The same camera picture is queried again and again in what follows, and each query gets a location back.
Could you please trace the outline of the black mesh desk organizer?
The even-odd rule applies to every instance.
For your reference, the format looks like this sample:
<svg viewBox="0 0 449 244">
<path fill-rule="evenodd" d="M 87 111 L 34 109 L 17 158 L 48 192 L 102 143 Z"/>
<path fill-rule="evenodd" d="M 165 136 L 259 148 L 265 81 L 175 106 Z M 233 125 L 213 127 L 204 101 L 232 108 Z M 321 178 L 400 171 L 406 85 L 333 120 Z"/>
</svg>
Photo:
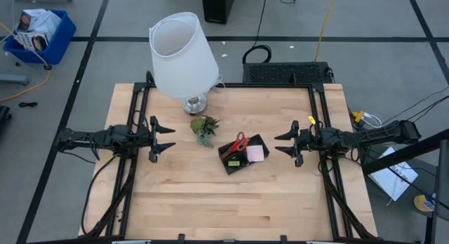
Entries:
<svg viewBox="0 0 449 244">
<path fill-rule="evenodd" d="M 248 145 L 247 146 L 252 146 L 252 145 L 262 145 L 263 149 L 264 149 L 264 156 L 266 159 L 266 157 L 268 157 L 269 155 L 269 150 L 267 148 L 267 145 L 264 143 L 262 137 L 259 134 L 256 134 L 252 137 L 248 137 L 249 141 L 248 141 Z M 247 155 L 246 155 L 246 149 L 244 149 L 243 151 L 240 152 L 235 152 L 231 155 L 229 155 L 226 158 L 222 158 L 220 155 L 223 154 L 231 145 L 233 142 L 230 142 L 224 146 L 221 146 L 218 149 L 218 154 L 220 157 L 220 160 L 225 168 L 225 171 L 228 175 L 231 175 L 239 170 L 242 170 L 250 165 L 253 165 L 255 163 L 259 163 L 259 162 L 254 162 L 254 163 L 250 163 L 247 159 Z M 228 166 L 228 162 L 229 161 L 240 161 L 240 166 L 237 167 L 229 167 Z"/>
</svg>

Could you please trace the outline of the grey upright post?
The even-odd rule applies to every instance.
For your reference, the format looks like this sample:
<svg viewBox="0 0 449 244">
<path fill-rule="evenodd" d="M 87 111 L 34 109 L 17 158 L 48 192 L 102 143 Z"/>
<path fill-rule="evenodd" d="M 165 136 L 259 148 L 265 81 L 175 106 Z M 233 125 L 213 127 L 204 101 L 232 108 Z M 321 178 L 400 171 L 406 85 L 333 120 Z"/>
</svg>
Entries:
<svg viewBox="0 0 449 244">
<path fill-rule="evenodd" d="M 437 219 L 449 222 L 449 140 L 442 140 L 435 179 L 435 208 L 431 217 L 431 244 L 436 243 Z"/>
</svg>

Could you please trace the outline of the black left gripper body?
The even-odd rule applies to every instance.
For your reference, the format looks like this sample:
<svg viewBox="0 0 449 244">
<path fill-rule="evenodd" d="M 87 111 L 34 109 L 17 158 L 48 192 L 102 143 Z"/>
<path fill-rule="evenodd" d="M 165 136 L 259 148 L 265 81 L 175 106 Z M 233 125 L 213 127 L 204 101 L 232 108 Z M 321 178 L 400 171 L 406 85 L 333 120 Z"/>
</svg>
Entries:
<svg viewBox="0 0 449 244">
<path fill-rule="evenodd" d="M 141 131 L 134 134 L 133 146 L 136 148 L 151 148 L 155 144 L 157 144 L 156 133 L 153 133 L 151 128 L 143 128 Z"/>
</svg>

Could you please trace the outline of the white booklet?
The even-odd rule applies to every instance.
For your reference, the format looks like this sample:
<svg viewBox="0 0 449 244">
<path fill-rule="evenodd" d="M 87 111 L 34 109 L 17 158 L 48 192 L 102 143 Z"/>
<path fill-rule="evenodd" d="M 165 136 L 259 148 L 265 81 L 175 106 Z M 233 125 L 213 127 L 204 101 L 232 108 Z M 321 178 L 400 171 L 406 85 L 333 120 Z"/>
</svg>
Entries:
<svg viewBox="0 0 449 244">
<path fill-rule="evenodd" d="M 391 201 L 397 201 L 418 177 L 407 163 L 399 163 L 368 175 Z"/>
</svg>

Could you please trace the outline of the black upright box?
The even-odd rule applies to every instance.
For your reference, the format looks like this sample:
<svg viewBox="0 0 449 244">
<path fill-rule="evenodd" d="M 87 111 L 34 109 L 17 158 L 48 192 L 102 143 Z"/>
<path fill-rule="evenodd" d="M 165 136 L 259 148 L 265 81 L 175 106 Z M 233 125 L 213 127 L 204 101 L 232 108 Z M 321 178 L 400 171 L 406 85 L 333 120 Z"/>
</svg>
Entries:
<svg viewBox="0 0 449 244">
<path fill-rule="evenodd" d="M 233 2 L 234 0 L 202 0 L 205 21 L 225 25 Z"/>
</svg>

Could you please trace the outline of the pale pink sticky note pad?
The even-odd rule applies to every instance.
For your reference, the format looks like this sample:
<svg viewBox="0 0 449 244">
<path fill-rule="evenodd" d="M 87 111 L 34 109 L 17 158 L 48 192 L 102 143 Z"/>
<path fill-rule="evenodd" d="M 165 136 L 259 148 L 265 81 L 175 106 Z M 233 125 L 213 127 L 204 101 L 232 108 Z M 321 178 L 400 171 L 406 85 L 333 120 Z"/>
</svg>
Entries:
<svg viewBox="0 0 449 244">
<path fill-rule="evenodd" d="M 261 162 L 265 158 L 264 149 L 262 145 L 247 146 L 246 155 L 250 163 Z"/>
</svg>

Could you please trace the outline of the black rounded object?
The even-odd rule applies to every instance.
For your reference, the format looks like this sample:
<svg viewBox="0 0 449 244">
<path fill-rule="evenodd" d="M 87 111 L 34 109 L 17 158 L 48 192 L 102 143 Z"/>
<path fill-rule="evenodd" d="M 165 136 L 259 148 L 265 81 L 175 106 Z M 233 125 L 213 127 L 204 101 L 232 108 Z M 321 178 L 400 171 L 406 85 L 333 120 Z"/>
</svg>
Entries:
<svg viewBox="0 0 449 244">
<path fill-rule="evenodd" d="M 0 105 L 0 132 L 6 127 L 8 121 L 11 119 L 10 108 Z"/>
</svg>

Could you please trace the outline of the white printed package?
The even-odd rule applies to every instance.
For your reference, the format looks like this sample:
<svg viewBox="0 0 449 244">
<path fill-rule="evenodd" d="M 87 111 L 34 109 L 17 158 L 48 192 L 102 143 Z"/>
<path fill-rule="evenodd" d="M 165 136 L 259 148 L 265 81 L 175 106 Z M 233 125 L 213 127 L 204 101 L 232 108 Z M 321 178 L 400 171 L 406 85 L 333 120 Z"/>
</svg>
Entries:
<svg viewBox="0 0 449 244">
<path fill-rule="evenodd" d="M 48 39 L 42 32 L 18 32 L 16 36 L 28 50 L 43 51 L 48 47 Z"/>
<path fill-rule="evenodd" d="M 61 18 L 53 11 L 43 8 L 25 9 L 21 12 L 17 26 L 19 32 L 41 32 L 53 35 L 61 22 Z"/>
</svg>

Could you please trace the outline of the black mesh computer case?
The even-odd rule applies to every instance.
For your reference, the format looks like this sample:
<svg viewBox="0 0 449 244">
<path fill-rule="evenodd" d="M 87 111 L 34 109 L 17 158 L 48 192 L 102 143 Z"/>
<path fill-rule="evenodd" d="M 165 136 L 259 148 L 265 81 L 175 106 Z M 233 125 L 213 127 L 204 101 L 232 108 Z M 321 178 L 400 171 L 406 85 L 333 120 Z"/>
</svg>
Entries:
<svg viewBox="0 0 449 244">
<path fill-rule="evenodd" d="M 247 63 L 243 66 L 245 83 L 333 83 L 327 62 Z"/>
</svg>

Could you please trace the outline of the yellow round disc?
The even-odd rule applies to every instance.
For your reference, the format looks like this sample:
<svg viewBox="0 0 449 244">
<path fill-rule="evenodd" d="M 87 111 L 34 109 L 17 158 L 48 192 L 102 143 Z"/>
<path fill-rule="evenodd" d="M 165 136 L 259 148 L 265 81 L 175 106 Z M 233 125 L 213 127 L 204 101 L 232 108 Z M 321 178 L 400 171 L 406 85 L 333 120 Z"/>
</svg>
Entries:
<svg viewBox="0 0 449 244">
<path fill-rule="evenodd" d="M 435 208 L 435 194 L 430 195 L 418 195 L 414 197 L 413 203 L 415 207 L 421 212 L 433 212 Z"/>
</svg>

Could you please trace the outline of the succulent plant in black pot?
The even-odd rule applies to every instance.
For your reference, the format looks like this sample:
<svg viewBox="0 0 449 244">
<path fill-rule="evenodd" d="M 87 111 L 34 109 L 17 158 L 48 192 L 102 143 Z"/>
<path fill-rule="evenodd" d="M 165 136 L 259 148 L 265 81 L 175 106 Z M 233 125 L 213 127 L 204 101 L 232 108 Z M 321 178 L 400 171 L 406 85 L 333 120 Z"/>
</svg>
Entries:
<svg viewBox="0 0 449 244">
<path fill-rule="evenodd" d="M 219 122 L 220 119 L 206 115 L 201 115 L 194 118 L 190 122 L 190 128 L 196 135 L 196 141 L 202 146 L 213 148 L 214 146 L 210 142 L 210 136 L 215 136 L 215 129 L 219 128 Z"/>
</svg>

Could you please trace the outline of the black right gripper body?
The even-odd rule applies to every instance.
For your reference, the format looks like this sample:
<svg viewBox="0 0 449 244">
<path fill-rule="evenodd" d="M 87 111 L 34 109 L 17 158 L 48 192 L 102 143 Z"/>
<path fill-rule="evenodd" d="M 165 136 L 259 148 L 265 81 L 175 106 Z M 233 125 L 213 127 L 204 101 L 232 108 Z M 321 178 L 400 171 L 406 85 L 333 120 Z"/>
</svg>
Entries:
<svg viewBox="0 0 449 244">
<path fill-rule="evenodd" d="M 307 151 L 316 151 L 317 143 L 316 138 L 310 133 L 309 129 L 302 129 L 299 132 L 299 138 L 297 139 L 298 148 Z"/>
</svg>

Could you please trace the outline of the red handled scissors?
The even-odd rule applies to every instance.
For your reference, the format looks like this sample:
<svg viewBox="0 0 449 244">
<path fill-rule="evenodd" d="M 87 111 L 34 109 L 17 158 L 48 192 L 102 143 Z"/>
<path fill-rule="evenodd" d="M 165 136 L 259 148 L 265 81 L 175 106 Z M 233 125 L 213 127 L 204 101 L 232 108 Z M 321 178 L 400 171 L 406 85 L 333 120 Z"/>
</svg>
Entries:
<svg viewBox="0 0 449 244">
<path fill-rule="evenodd" d="M 246 137 L 244 132 L 239 132 L 236 136 L 236 140 L 232 143 L 232 145 L 220 156 L 222 158 L 226 158 L 229 155 L 243 151 L 248 145 L 249 139 Z"/>
</svg>

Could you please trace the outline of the black diagonal beam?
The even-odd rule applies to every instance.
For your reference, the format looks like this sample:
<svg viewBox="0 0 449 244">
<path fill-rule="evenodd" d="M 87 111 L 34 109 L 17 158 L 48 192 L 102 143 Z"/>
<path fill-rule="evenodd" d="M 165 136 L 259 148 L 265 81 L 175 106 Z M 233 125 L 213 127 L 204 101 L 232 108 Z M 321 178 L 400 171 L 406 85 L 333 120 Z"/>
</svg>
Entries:
<svg viewBox="0 0 449 244">
<path fill-rule="evenodd" d="M 443 130 L 422 141 L 395 151 L 379 160 L 367 163 L 363 166 L 363 172 L 365 175 L 369 175 L 437 149 L 439 149 L 442 154 L 440 163 L 442 163 L 443 166 L 449 166 L 449 129 Z"/>
</svg>

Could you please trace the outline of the black metal rig frame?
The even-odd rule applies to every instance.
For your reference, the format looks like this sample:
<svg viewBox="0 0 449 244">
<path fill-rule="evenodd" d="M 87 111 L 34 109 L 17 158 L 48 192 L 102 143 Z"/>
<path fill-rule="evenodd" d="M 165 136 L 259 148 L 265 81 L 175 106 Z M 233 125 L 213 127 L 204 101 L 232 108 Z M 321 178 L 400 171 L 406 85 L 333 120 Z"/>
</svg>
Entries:
<svg viewBox="0 0 449 244">
<path fill-rule="evenodd" d="M 217 148 L 196 143 L 190 117 L 177 100 L 153 89 L 147 114 L 172 128 L 160 142 L 173 146 L 157 163 L 143 149 L 134 160 L 133 189 L 109 221 L 108 234 L 126 238 L 189 240 L 331 240 L 354 236 L 355 230 L 339 208 L 328 210 L 328 195 L 318 171 L 319 155 L 304 152 L 304 164 L 277 150 L 277 136 L 297 120 L 309 126 L 309 115 L 320 111 L 321 102 L 310 102 L 305 88 L 246 86 L 228 83 L 208 95 L 207 113 L 219 118 L 213 138 L 216 147 L 236 134 L 260 135 L 269 155 L 261 163 L 228 175 Z"/>
</svg>

